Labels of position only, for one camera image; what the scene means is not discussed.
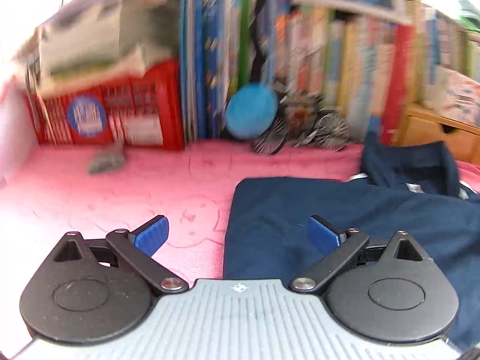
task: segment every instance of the navy blue cloth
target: navy blue cloth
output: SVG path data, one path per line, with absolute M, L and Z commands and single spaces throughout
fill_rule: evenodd
M 477 196 L 458 180 L 457 164 L 443 142 L 411 147 L 387 147 L 369 132 L 365 139 L 360 172 L 367 178 L 352 182 L 408 191 L 407 183 L 425 193 L 459 196 L 462 188 L 469 198 Z
M 450 339 L 462 350 L 480 341 L 480 206 L 474 200 L 353 182 L 246 179 L 232 202 L 224 279 L 280 278 L 287 285 L 322 257 L 308 239 L 311 215 L 372 238 L 410 232 L 458 293 Z

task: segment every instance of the book spine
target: book spine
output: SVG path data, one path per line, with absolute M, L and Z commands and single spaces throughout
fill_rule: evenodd
M 428 63 L 427 74 L 425 75 L 425 98 L 424 105 L 431 108 L 431 97 L 433 86 L 436 81 L 436 65 L 440 63 L 440 54 L 438 49 L 438 30 L 435 9 L 426 8 L 427 37 L 428 37 Z
M 427 76 L 428 76 L 428 31 L 427 31 L 427 18 L 426 18 L 426 6 L 424 4 L 419 4 L 419 24 L 418 24 L 418 34 L 417 34 L 417 80 L 418 80 L 418 93 L 417 98 L 420 102 L 425 100 L 426 96 L 426 85 L 427 85 Z
M 275 17 L 277 16 L 278 0 L 268 0 L 268 56 L 267 56 L 267 84 L 273 85 L 275 82 Z
M 241 0 L 240 48 L 238 52 L 238 88 L 250 80 L 250 0 Z
M 302 39 L 302 15 L 299 10 L 292 12 L 290 16 L 290 58 L 287 90 L 290 94 L 298 90 L 299 66 L 300 66 L 300 42 Z
M 347 107 L 347 118 L 350 122 L 350 137 L 360 141 L 362 137 L 362 84 L 365 71 L 367 31 L 369 16 L 360 16 L 357 19 L 357 42 L 355 44 L 355 73 L 352 82 L 351 97 Z
M 289 71 L 289 42 L 288 25 L 290 15 L 290 0 L 277 0 L 277 14 L 275 17 L 275 59 L 274 76 L 280 83 L 287 84 Z
M 367 42 L 365 47 L 365 68 L 363 72 L 364 78 L 361 84 L 361 118 L 359 120 L 360 123 L 357 130 L 357 139 L 360 142 L 364 141 L 370 122 L 371 93 L 374 87 L 374 72 L 377 65 L 377 33 L 377 20 L 374 17 L 370 17 L 368 20 Z
M 391 145 L 395 140 L 402 106 L 406 95 L 406 66 L 409 55 L 410 26 L 397 25 L 395 34 L 395 55 L 392 69 L 392 79 L 388 88 L 385 112 L 382 117 L 381 143 Z
M 181 121 L 183 127 L 183 141 L 188 143 L 188 106 L 187 106 L 187 61 L 186 61 L 186 11 L 187 0 L 180 0 L 180 20 L 178 28 L 179 37 L 179 59 L 180 59 L 180 105 L 181 105 Z
M 220 138 L 223 129 L 225 107 L 227 105 L 228 80 L 228 18 L 226 17 L 226 0 L 217 0 L 217 107 L 214 112 L 215 135 Z
M 378 68 L 373 104 L 370 108 L 370 113 L 373 116 L 382 116 L 385 111 L 386 97 L 388 85 L 392 78 L 393 59 L 395 54 L 395 46 L 392 43 L 380 44 L 378 47 Z
M 198 138 L 207 138 L 205 83 L 203 81 L 203 0 L 195 0 L 195 90 L 197 98 Z
M 468 65 L 468 68 L 467 68 L 467 71 L 468 71 L 467 76 L 470 77 L 471 79 L 474 79 L 474 77 L 475 77 L 475 67 L 476 67 L 476 64 L 478 63 L 477 60 L 476 60 L 476 55 L 475 55 L 476 46 L 477 46 L 476 42 L 474 42 L 473 40 L 469 40 L 468 47 L 467 47 L 467 50 L 466 50 L 467 55 L 469 56 L 468 57 L 469 65 Z
M 257 18 L 257 37 L 260 42 L 260 48 L 262 49 L 263 55 L 267 57 L 268 55 L 268 0 L 263 5 L 262 10 L 258 14 Z M 268 81 L 268 63 L 265 62 L 262 66 L 262 75 L 260 82 L 266 84 Z
M 240 49 L 240 19 L 242 0 L 231 1 L 230 37 L 229 37 L 229 92 L 231 98 L 238 90 L 239 84 L 239 49 Z
M 335 20 L 331 26 L 330 55 L 325 93 L 325 105 L 327 106 L 337 105 L 344 32 L 345 22 L 342 20 Z
M 462 31 L 460 33 L 460 40 L 462 43 L 462 69 L 460 70 L 461 73 L 465 74 L 468 76 L 468 70 L 469 70 L 469 55 L 468 55 L 468 44 L 469 44 L 469 35 L 466 31 Z
M 254 18 L 255 18 L 255 5 L 257 4 L 257 0 L 250 0 L 249 1 L 249 23 L 248 25 L 250 26 L 252 24 L 252 22 L 254 21 Z M 265 22 L 263 21 L 263 17 L 265 16 L 265 5 L 263 6 L 263 9 L 262 11 L 259 13 L 258 15 L 258 18 L 257 18 L 257 37 L 260 41 L 260 47 L 262 47 L 263 45 L 263 42 L 262 42 L 262 39 L 260 39 L 262 33 L 263 33 L 263 29 L 264 29 L 264 24 Z M 256 55 L 256 50 L 255 50 L 255 46 L 254 46 L 254 43 L 251 39 L 251 36 L 249 38 L 249 53 L 250 53 L 250 56 L 249 56 L 249 64 L 248 64 L 248 71 L 249 71 L 249 80 L 251 79 L 251 67 L 253 65 L 253 62 L 255 60 L 255 55 Z
M 355 42 L 357 39 L 357 23 L 350 20 L 345 25 L 345 39 L 342 54 L 342 68 L 340 84 L 338 88 L 337 105 L 340 107 L 340 114 L 347 114 L 347 107 L 352 93 L 352 81 L 355 75 Z
M 444 68 L 452 68 L 452 50 L 449 30 L 449 21 L 437 15 L 438 49 L 440 53 L 440 65 Z
M 298 90 L 308 92 L 310 80 L 310 49 L 311 49 L 311 6 L 301 7 L 301 42 L 298 55 Z
M 332 23 L 335 20 L 335 10 L 327 9 L 327 24 L 326 24 L 326 39 L 325 39 L 325 52 L 323 54 L 323 78 L 322 78 L 322 96 L 325 99 L 328 84 L 328 72 L 330 64 L 330 51 L 332 41 Z
M 211 138 L 218 138 L 219 126 L 217 125 L 218 108 L 218 0 L 208 0 L 208 106 L 209 131 Z
M 323 60 L 325 58 L 328 10 L 315 6 L 312 9 L 311 69 L 309 92 L 319 95 L 323 86 Z
M 195 86 L 195 0 L 187 0 L 187 134 L 189 141 L 198 140 L 198 114 Z
M 477 83 L 480 83 L 480 45 L 475 44 L 475 76 L 473 78 Z
M 462 29 L 457 25 L 453 24 L 453 33 L 454 33 L 454 52 L 457 55 L 455 60 L 455 70 L 458 72 L 462 71 L 462 65 L 464 60 L 463 48 L 462 48 Z
M 408 67 L 407 67 L 407 82 L 408 82 L 408 94 L 406 102 L 408 104 L 417 102 L 418 100 L 418 93 L 419 93 L 419 75 L 418 75 L 418 64 L 420 61 L 418 48 L 416 44 L 419 39 L 419 32 L 421 23 L 421 3 L 418 1 L 410 0 L 407 1 L 407 13 L 409 15 L 409 19 L 412 22 L 413 29 L 412 29 L 412 37 L 410 38 L 410 47 L 409 47 L 409 59 L 408 59 Z

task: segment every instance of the pink bed sheet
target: pink bed sheet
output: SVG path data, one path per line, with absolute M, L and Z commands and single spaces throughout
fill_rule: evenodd
M 170 222 L 154 259 L 192 284 L 220 278 L 230 205 L 244 178 L 296 176 L 344 181 L 358 173 L 362 147 L 341 152 L 285 148 L 257 156 L 247 145 L 201 142 L 184 152 L 129 149 L 126 168 L 90 176 L 97 149 L 37 149 L 0 187 L 0 350 L 13 356 L 30 340 L 18 311 L 23 288 L 66 231 L 102 238 L 135 229 L 156 214 Z M 480 170 L 459 163 L 461 178 L 480 190 Z

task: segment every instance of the blue circular sticker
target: blue circular sticker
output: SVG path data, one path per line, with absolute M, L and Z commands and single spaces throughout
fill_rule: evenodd
M 67 109 L 71 128 L 79 135 L 94 138 L 103 133 L 107 126 L 107 115 L 103 105 L 92 96 L 79 96 Z

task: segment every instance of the blue ball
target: blue ball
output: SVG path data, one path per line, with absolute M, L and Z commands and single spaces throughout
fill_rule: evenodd
M 237 139 L 256 138 L 273 123 L 277 109 L 277 96 L 268 86 L 246 85 L 226 106 L 225 127 Z

